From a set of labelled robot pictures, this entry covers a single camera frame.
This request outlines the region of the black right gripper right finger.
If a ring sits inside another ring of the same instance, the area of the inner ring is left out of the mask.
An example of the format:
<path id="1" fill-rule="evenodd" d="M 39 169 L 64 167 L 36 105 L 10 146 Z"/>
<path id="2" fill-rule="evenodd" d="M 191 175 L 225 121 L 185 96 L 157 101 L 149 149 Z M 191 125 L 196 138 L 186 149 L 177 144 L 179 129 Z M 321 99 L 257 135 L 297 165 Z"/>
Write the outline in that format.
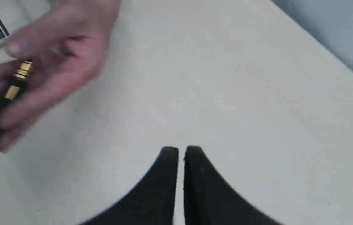
<path id="1" fill-rule="evenodd" d="M 199 146 L 184 157 L 184 217 L 187 225 L 278 225 L 242 198 Z"/>

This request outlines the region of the person's bare hand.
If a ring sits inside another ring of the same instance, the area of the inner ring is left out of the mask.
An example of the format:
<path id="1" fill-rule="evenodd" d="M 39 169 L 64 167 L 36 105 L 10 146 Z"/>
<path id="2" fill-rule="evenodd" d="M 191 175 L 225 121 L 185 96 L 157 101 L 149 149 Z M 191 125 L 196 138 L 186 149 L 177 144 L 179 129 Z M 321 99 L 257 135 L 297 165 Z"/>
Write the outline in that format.
<path id="1" fill-rule="evenodd" d="M 0 94 L 24 60 L 34 63 L 25 92 L 0 114 L 0 152 L 7 152 L 47 111 L 98 77 L 105 64 L 119 0 L 57 0 L 5 44 Z"/>

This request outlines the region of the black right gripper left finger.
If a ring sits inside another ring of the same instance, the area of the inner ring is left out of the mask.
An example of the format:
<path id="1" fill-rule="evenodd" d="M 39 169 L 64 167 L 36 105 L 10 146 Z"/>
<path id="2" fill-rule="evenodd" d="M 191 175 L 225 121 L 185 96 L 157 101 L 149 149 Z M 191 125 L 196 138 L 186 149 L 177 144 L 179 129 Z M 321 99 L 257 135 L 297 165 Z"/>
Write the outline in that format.
<path id="1" fill-rule="evenodd" d="M 151 168 L 117 203 L 85 225 L 172 225 L 179 151 L 163 147 Z"/>

